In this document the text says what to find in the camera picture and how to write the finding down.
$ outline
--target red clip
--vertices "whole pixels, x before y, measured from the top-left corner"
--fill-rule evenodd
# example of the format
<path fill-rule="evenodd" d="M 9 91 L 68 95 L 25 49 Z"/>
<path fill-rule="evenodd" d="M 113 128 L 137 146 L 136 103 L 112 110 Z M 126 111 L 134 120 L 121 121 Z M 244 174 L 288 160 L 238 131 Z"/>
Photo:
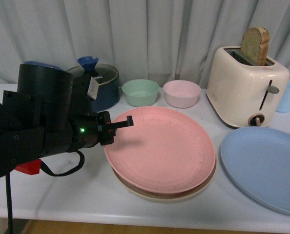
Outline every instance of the red clip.
<path fill-rule="evenodd" d="M 40 167 L 41 167 L 41 159 L 37 159 L 31 162 L 18 165 L 15 168 L 15 170 L 28 175 L 35 175 L 40 173 Z"/>

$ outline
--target bread slice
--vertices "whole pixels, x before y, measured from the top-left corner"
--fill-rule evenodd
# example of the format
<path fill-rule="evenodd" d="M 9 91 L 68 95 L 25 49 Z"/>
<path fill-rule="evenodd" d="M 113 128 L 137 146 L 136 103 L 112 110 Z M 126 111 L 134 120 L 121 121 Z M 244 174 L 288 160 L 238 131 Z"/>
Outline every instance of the bread slice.
<path fill-rule="evenodd" d="M 241 52 L 259 66 L 264 66 L 267 60 L 270 34 L 263 27 L 248 29 L 241 45 Z"/>

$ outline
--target toaster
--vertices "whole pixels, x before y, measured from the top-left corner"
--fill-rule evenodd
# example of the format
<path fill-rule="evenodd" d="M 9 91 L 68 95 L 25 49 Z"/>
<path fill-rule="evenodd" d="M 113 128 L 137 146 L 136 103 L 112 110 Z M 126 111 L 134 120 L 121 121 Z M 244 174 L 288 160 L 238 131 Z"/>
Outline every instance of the toaster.
<path fill-rule="evenodd" d="M 256 66 L 240 53 L 240 46 L 220 47 L 214 55 L 206 94 L 226 125 L 266 127 L 289 78 L 288 69 L 269 57 L 265 66 Z"/>

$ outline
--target stacked plates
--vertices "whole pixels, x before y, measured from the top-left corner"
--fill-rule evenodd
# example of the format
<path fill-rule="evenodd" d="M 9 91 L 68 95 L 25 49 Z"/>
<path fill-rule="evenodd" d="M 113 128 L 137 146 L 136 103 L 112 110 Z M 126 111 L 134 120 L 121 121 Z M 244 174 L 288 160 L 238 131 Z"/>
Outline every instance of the stacked plates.
<path fill-rule="evenodd" d="M 211 138 L 194 120 L 163 107 L 139 107 L 114 122 L 133 116 L 134 126 L 116 132 L 105 146 L 112 169 L 128 189 L 151 198 L 191 196 L 209 184 L 216 169 Z"/>

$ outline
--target blue pot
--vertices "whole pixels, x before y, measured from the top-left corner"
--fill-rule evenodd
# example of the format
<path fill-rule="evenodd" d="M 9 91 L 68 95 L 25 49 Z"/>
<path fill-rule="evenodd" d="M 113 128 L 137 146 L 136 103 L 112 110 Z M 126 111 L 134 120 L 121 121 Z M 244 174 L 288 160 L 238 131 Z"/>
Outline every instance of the blue pot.
<path fill-rule="evenodd" d="M 97 64 L 95 71 L 98 76 L 94 79 L 99 84 L 97 98 L 92 101 L 94 112 L 104 111 L 116 105 L 119 102 L 119 72 L 113 66 L 107 64 Z M 84 74 L 84 68 L 77 66 L 67 70 L 75 77 L 80 77 Z"/>

